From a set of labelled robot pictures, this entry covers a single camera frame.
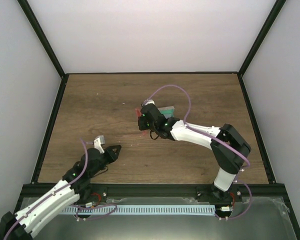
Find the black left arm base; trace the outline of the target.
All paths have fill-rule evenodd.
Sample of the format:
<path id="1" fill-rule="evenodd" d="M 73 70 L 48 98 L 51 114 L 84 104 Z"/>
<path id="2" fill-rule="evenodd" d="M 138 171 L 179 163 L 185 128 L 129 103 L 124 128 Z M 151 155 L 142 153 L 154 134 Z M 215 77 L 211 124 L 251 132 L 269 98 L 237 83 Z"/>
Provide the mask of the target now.
<path id="1" fill-rule="evenodd" d="M 105 203 L 108 195 L 108 188 L 104 184 L 92 183 L 84 190 L 83 195 L 77 201 L 79 204 L 89 202 Z"/>

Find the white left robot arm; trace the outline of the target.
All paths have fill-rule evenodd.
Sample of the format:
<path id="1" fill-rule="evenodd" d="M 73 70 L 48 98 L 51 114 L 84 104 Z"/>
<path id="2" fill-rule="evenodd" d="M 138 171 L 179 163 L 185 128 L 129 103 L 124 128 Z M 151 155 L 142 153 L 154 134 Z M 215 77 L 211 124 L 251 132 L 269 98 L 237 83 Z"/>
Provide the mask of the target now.
<path id="1" fill-rule="evenodd" d="M 122 146 L 108 146 L 103 152 L 83 148 L 81 159 L 49 191 L 16 213 L 9 211 L 2 216 L 0 240 L 32 240 L 66 207 L 91 198 L 91 179 L 118 159 Z"/>

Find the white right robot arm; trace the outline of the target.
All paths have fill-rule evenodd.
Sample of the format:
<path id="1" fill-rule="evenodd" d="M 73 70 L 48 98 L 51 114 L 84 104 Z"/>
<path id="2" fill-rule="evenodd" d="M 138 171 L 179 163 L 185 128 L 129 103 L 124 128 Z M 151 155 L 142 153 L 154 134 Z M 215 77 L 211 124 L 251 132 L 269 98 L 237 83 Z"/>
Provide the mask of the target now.
<path id="1" fill-rule="evenodd" d="M 207 127 L 166 117 L 153 102 L 141 106 L 138 127 L 141 131 L 156 133 L 158 138 L 189 142 L 210 149 L 219 166 L 212 188 L 213 198 L 219 202 L 230 196 L 230 187 L 244 163 L 248 162 L 252 150 L 230 124 Z"/>

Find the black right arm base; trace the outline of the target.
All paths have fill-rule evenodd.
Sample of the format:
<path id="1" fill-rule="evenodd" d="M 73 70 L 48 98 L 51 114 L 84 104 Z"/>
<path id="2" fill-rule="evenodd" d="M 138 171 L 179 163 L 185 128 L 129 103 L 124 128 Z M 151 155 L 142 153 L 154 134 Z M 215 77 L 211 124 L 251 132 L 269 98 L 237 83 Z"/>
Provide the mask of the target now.
<path id="1" fill-rule="evenodd" d="M 232 184 L 226 191 L 218 189 L 213 183 L 202 184 L 195 188 L 195 199 L 199 202 L 209 202 L 210 204 L 230 204 L 233 202 L 241 202 L 242 197 L 237 194 L 239 188 Z"/>

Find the red transparent sunglasses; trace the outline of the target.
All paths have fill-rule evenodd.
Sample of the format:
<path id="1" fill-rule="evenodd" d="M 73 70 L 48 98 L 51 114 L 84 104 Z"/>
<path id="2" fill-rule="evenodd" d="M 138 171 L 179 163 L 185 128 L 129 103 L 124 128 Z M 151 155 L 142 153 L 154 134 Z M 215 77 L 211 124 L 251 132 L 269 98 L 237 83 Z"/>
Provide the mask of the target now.
<path id="1" fill-rule="evenodd" d="M 147 121 L 147 119 L 141 113 L 141 109 L 135 108 L 134 110 L 135 110 L 135 113 L 137 116 L 138 129 L 142 132 L 142 135 L 143 136 L 145 134 L 151 135 L 150 123 Z"/>

